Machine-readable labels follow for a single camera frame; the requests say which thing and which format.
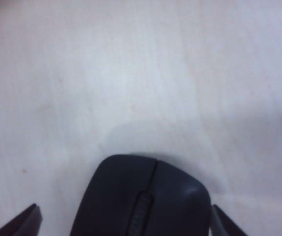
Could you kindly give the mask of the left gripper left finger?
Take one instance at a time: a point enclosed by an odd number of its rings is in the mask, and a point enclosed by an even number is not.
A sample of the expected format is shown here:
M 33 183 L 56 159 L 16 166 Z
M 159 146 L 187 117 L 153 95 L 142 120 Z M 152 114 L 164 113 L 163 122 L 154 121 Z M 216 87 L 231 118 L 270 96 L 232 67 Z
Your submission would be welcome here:
M 42 214 L 37 204 L 32 204 L 0 228 L 0 236 L 37 236 Z

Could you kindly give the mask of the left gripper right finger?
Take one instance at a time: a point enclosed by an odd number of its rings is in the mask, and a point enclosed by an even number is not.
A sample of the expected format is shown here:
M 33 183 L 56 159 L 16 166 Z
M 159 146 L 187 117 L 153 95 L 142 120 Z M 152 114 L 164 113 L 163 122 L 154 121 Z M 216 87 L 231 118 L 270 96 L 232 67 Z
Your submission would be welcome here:
M 217 205 L 211 207 L 210 230 L 213 236 L 247 236 Z

